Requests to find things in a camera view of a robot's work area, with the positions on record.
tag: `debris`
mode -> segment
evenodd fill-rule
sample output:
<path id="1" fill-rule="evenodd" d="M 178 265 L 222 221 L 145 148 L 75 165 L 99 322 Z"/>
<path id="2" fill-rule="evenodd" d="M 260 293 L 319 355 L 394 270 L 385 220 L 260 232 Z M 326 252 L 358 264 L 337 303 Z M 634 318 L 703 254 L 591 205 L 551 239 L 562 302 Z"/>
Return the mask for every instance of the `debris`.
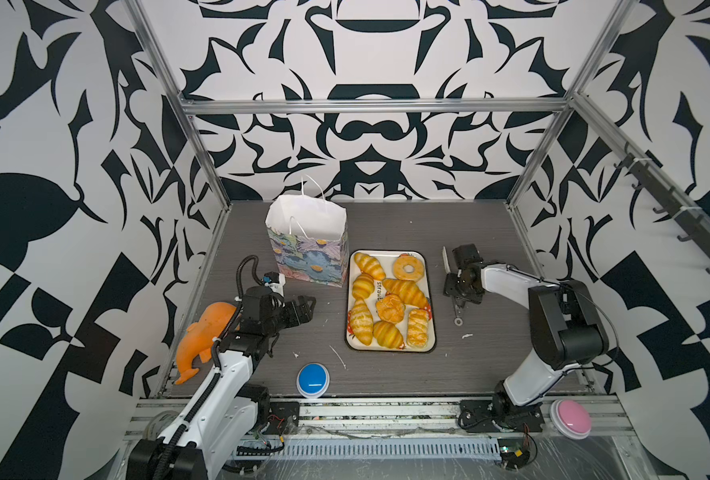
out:
<path id="1" fill-rule="evenodd" d="M 331 345 L 328 345 L 328 347 L 339 357 L 339 361 L 342 363 L 342 366 L 344 366 L 344 370 L 347 370 L 347 365 L 344 363 L 344 360 L 342 360 L 342 356 L 339 355 L 339 352 L 335 351 Z"/>

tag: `croissant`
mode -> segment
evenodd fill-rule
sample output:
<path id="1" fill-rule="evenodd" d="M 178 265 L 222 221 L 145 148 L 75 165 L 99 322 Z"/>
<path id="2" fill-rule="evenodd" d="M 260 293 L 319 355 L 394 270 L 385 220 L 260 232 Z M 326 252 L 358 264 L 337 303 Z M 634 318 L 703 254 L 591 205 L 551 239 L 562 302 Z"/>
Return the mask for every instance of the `croissant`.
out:
<path id="1" fill-rule="evenodd" d="M 368 310 L 368 305 L 363 299 L 355 300 L 355 305 L 350 310 L 350 328 L 355 338 L 363 345 L 370 345 L 373 340 L 373 316 Z"/>
<path id="2" fill-rule="evenodd" d="M 370 255 L 361 254 L 358 252 L 355 254 L 355 263 L 360 267 L 363 273 L 369 274 L 376 280 L 384 280 L 387 274 L 384 273 L 382 264 Z"/>
<path id="3" fill-rule="evenodd" d="M 423 348 L 427 344 L 427 329 L 429 327 L 429 312 L 414 309 L 408 313 L 408 344 Z"/>
<path id="4" fill-rule="evenodd" d="M 368 298 L 373 293 L 373 278 L 368 274 L 360 274 L 354 282 L 352 282 L 352 296 L 355 298 Z"/>
<path id="5" fill-rule="evenodd" d="M 373 324 L 373 336 L 381 346 L 388 349 L 401 349 L 406 346 L 398 327 L 390 322 L 376 322 Z"/>
<path id="6" fill-rule="evenodd" d="M 418 288 L 413 280 L 397 280 L 394 278 L 385 278 L 382 284 L 389 291 L 400 297 L 403 303 L 415 305 L 418 308 L 427 306 L 427 297 Z"/>
<path id="7" fill-rule="evenodd" d="M 400 323 L 406 315 L 406 305 L 398 295 L 389 294 L 376 302 L 376 312 L 385 322 Z"/>

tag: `donut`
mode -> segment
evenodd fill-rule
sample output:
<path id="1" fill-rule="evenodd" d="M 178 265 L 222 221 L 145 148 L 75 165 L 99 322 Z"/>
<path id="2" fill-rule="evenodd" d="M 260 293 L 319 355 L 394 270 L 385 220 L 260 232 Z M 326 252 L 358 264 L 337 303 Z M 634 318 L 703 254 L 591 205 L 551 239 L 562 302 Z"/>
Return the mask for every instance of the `donut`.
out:
<path id="1" fill-rule="evenodd" d="M 411 271 L 406 272 L 406 267 L 410 266 Z M 417 282 L 424 276 L 424 265 L 415 256 L 403 254 L 400 255 L 392 265 L 392 273 L 398 280 L 413 280 Z"/>

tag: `orange plush toy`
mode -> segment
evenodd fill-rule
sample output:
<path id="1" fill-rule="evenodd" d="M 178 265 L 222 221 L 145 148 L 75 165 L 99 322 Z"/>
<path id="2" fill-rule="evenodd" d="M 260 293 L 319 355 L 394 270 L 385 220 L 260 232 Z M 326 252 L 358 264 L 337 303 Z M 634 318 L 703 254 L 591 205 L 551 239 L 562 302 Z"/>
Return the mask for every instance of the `orange plush toy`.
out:
<path id="1" fill-rule="evenodd" d="M 210 348 L 214 337 L 218 336 L 235 313 L 235 307 L 226 302 L 211 303 L 200 316 L 200 320 L 187 327 L 187 334 L 179 342 L 176 350 L 176 368 L 179 378 L 174 382 L 181 385 L 194 377 L 200 369 L 192 368 L 192 360 L 200 355 L 205 363 L 210 360 Z"/>

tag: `blue push button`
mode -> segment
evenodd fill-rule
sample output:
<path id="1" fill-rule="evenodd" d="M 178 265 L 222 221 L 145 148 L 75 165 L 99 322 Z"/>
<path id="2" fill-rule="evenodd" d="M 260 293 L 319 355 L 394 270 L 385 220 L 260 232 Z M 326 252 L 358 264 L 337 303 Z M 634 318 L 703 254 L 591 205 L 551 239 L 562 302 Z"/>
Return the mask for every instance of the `blue push button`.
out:
<path id="1" fill-rule="evenodd" d="M 305 365 L 296 377 L 296 388 L 306 398 L 318 398 L 328 389 L 328 370 L 319 363 Z"/>

